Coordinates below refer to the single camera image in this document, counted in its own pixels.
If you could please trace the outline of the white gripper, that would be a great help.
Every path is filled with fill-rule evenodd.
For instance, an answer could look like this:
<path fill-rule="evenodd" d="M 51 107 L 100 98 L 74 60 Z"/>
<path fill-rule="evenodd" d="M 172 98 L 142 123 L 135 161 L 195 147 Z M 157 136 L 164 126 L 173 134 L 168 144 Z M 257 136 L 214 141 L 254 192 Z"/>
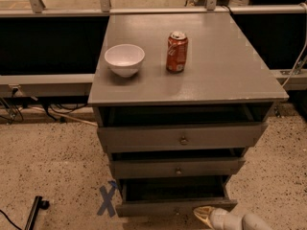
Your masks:
<path fill-rule="evenodd" d="M 243 230 L 242 217 L 229 213 L 222 208 L 200 206 L 193 210 L 197 219 L 215 230 Z"/>

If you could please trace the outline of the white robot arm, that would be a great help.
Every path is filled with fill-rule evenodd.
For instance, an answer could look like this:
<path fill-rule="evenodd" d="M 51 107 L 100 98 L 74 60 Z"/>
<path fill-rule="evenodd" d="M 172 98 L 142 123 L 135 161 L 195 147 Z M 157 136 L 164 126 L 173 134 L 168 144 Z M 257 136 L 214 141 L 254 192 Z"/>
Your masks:
<path fill-rule="evenodd" d="M 193 210 L 194 215 L 212 230 L 272 230 L 255 214 L 234 215 L 222 208 L 201 206 Z"/>

